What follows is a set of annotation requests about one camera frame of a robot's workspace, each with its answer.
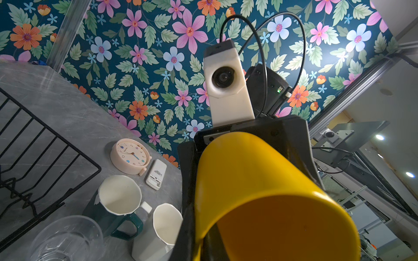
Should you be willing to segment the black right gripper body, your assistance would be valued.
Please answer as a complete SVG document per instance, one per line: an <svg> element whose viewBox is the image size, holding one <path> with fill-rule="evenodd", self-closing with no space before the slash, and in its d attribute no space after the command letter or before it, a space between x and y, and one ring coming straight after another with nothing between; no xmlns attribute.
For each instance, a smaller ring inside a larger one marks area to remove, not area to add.
<svg viewBox="0 0 418 261"><path fill-rule="evenodd" d="M196 234L194 197L200 157L215 138L233 132L245 132L259 137L319 188L323 188L313 161L308 124L299 116L268 116L200 131L194 139L181 144L177 149L182 174L181 213L184 221L169 258L171 261L190 261L193 258L193 237Z"/></svg>

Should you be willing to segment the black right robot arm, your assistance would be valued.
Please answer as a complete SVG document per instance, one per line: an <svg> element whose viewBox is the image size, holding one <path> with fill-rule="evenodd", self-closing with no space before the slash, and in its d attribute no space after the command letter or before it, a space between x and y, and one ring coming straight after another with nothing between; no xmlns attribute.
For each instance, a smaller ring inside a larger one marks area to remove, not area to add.
<svg viewBox="0 0 418 261"><path fill-rule="evenodd" d="M190 141L181 144L177 151L182 174L182 215L184 221L170 256L171 261L191 261L193 259L196 219L194 198L198 176L198 163L206 147L223 134L245 132L257 136L275 152L280 153L314 184L323 188L315 164L308 124L299 116L278 118L274 113L287 100L292 87L269 68L259 64L246 73L247 88L253 109L258 112L266 105L261 118L228 124L198 132Z"/></svg>

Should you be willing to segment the yellow plastic mug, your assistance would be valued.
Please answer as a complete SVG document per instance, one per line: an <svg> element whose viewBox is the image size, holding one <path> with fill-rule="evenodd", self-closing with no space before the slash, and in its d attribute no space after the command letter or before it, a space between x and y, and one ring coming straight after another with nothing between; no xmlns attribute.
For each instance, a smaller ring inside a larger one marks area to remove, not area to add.
<svg viewBox="0 0 418 261"><path fill-rule="evenodd" d="M195 195L194 260L217 226L232 261L357 261L348 213L266 142L222 135L204 149Z"/></svg>

